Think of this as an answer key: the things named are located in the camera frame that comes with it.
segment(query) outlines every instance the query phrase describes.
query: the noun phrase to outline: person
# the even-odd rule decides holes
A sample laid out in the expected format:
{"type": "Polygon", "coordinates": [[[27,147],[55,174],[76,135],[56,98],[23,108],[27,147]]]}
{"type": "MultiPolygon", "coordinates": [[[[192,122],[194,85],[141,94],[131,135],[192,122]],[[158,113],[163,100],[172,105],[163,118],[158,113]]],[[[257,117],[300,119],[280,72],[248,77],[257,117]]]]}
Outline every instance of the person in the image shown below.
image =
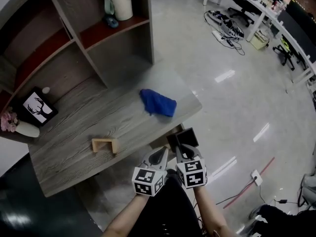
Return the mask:
{"type": "Polygon", "coordinates": [[[254,221],[243,234],[252,236],[255,233],[262,237],[279,236],[314,236],[316,220],[316,210],[302,211],[297,215],[287,215],[280,209],[267,204],[261,205],[253,210],[249,218],[255,218],[261,215],[268,223],[263,221],[254,221]]]}
{"type": "MultiPolygon", "coordinates": [[[[203,236],[195,210],[175,170],[154,197],[137,194],[109,224],[102,237],[203,236]]],[[[204,186],[193,188],[203,225],[210,236],[235,237],[204,186]]]]}

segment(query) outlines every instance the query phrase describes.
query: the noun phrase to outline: white desk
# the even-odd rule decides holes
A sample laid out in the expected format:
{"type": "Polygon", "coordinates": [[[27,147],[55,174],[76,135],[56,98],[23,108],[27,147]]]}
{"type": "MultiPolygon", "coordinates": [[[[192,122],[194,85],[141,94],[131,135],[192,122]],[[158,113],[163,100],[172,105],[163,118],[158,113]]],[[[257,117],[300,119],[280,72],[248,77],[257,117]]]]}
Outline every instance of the white desk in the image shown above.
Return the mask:
{"type": "MultiPolygon", "coordinates": [[[[203,1],[203,5],[206,6],[208,0],[203,1]]],[[[218,0],[217,4],[220,5],[222,0],[218,0]]],[[[312,63],[310,61],[309,55],[306,55],[303,49],[300,47],[300,45],[297,43],[297,41],[293,38],[293,36],[288,32],[288,30],[283,26],[282,22],[279,22],[277,20],[277,15],[269,8],[265,8],[260,4],[258,1],[254,0],[246,0],[256,6],[260,11],[261,15],[259,19],[255,22],[252,30],[250,31],[250,34],[247,37],[247,41],[250,41],[255,34],[255,32],[259,29],[262,20],[265,16],[269,17],[274,24],[274,26],[287,38],[287,40],[291,43],[291,45],[295,48],[296,51],[298,51],[302,57],[304,58],[306,64],[309,66],[308,69],[306,69],[302,74],[300,74],[297,78],[293,80],[293,85],[286,89],[286,92],[289,90],[292,90],[295,86],[301,85],[305,83],[309,78],[311,78],[313,75],[316,74],[316,62],[312,63]]]]}

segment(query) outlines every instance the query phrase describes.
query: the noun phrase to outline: shelf unit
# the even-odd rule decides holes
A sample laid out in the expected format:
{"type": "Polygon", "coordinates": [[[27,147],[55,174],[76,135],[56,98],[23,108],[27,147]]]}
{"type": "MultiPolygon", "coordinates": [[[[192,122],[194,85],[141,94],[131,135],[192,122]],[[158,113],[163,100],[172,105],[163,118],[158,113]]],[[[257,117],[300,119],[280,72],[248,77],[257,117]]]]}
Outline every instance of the shelf unit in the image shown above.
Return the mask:
{"type": "Polygon", "coordinates": [[[0,29],[1,112],[34,86],[50,87],[54,104],[94,74],[114,88],[154,63],[150,0],[132,0],[133,17],[116,29],[102,21],[104,0],[14,3],[14,14],[0,10],[9,18],[0,29]]]}

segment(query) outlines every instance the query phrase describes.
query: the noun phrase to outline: human arm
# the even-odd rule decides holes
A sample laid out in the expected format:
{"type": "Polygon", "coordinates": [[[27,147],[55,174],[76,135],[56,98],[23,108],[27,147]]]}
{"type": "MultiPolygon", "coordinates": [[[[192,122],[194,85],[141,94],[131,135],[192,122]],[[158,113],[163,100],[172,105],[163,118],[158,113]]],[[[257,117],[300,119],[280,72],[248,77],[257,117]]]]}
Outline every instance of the human arm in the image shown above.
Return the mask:
{"type": "Polygon", "coordinates": [[[220,237],[236,236],[228,228],[223,214],[210,198],[205,186],[195,187],[194,194],[196,196],[197,205],[207,232],[212,235],[214,231],[216,231],[220,237]]]}
{"type": "Polygon", "coordinates": [[[109,224],[102,237],[126,237],[144,209],[148,196],[137,194],[109,224]]]}

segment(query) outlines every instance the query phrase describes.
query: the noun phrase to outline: red shelf board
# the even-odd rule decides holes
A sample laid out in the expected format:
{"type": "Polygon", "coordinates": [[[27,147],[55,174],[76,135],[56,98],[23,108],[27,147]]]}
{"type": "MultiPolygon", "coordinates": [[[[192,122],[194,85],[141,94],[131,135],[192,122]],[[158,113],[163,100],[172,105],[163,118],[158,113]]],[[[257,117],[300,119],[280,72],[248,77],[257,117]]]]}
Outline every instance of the red shelf board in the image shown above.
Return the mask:
{"type": "Polygon", "coordinates": [[[50,55],[70,41],[66,31],[60,29],[41,44],[17,69],[14,90],[28,79],[31,73],[50,55]]]}
{"type": "Polygon", "coordinates": [[[100,21],[80,33],[83,47],[85,49],[88,49],[89,47],[97,44],[98,42],[108,38],[109,36],[113,34],[126,31],[128,29],[137,27],[147,22],[149,22],[149,20],[146,18],[133,16],[130,19],[119,21],[118,27],[113,29],[113,28],[110,28],[103,21],[100,21]]]}
{"type": "Polygon", "coordinates": [[[0,112],[3,111],[4,107],[9,102],[10,98],[11,94],[9,94],[8,92],[4,90],[0,92],[0,112]]]}

